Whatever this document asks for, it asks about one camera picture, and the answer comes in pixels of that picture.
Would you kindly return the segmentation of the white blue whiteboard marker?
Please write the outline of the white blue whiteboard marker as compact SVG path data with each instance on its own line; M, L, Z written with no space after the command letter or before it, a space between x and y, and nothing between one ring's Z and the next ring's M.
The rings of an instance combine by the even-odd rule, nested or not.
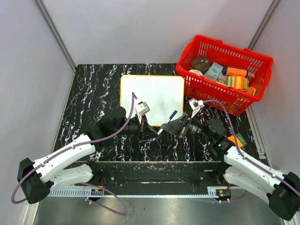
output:
M170 122L173 117L177 114L177 110L174 110L173 113L170 115L170 117L166 120L165 124ZM160 127L159 131L157 132L158 135L160 135L163 132L162 126Z

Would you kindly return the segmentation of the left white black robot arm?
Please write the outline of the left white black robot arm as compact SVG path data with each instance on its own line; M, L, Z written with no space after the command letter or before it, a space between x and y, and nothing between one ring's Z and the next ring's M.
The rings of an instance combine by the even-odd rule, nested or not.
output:
M117 135L135 135L138 141L158 138L158 133L148 124L146 113L149 111L146 103L140 102L132 107L127 116L126 110L119 106L107 111L101 121L58 151L34 161L23 159L19 163L17 181L25 201L29 204L38 203L51 191L71 184L99 184L102 175L91 165L84 164L73 169L68 166L96 152Z

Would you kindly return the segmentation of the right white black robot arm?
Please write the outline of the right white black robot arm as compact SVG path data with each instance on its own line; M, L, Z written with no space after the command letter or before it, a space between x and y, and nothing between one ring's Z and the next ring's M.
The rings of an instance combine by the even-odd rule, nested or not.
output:
M178 138L193 135L203 142L209 142L211 158L221 161L213 174L217 185L236 185L262 199L280 218L290 221L300 209L300 178L293 172L287 174L275 170L256 160L226 136L226 129L220 119L210 119L202 124L184 114L161 127Z

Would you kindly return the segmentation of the yellow framed whiteboard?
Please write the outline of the yellow framed whiteboard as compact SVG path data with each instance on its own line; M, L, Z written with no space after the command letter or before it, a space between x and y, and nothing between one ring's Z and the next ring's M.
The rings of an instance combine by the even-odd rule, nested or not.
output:
M123 75L120 79L120 106L129 116L132 92L150 111L146 118L151 126L161 126L170 115L177 111L173 119L183 114L184 79L171 75Z

